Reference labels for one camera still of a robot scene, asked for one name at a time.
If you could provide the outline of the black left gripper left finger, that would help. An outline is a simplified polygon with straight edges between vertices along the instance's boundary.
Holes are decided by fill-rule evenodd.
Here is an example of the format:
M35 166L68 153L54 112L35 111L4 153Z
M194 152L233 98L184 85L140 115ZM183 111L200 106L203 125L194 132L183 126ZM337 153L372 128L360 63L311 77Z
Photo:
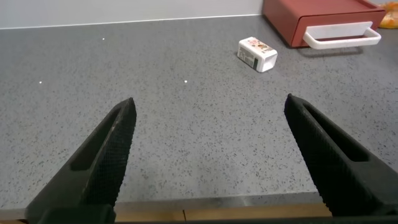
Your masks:
M25 209L29 223L114 223L136 126L128 98L111 109Z

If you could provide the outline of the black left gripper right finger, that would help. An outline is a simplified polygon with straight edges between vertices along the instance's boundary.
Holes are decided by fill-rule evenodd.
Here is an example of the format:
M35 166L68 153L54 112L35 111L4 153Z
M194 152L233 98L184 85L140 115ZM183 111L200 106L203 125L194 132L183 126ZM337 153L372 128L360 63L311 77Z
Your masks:
M397 215L397 172L308 101L284 114L313 183L334 216Z

